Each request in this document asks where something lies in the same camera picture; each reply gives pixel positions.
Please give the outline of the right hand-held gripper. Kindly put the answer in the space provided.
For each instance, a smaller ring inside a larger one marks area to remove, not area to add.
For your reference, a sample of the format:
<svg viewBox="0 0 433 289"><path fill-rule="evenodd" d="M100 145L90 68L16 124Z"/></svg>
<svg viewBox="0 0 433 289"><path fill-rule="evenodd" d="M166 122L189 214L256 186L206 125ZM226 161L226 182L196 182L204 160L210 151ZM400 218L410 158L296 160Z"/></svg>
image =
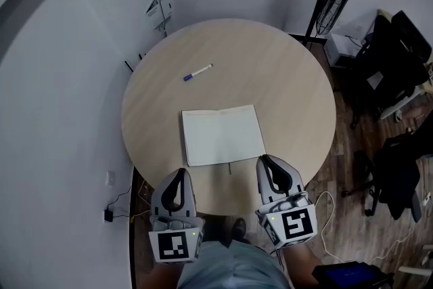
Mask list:
<svg viewBox="0 0 433 289"><path fill-rule="evenodd" d="M265 154L256 162L256 176L264 205L255 213L275 249L300 244L317 235L315 206L303 191L302 178L293 166Z"/></svg>

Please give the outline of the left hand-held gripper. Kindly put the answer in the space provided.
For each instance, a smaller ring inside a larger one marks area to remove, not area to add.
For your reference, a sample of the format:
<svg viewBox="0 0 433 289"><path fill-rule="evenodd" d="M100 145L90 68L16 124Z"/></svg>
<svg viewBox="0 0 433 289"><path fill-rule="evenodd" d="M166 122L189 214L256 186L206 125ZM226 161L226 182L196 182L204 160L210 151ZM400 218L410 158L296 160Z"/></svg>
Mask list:
<svg viewBox="0 0 433 289"><path fill-rule="evenodd" d="M204 220L197 216L191 177L180 168L165 177L152 194L149 239L158 263L197 261Z"/></svg>

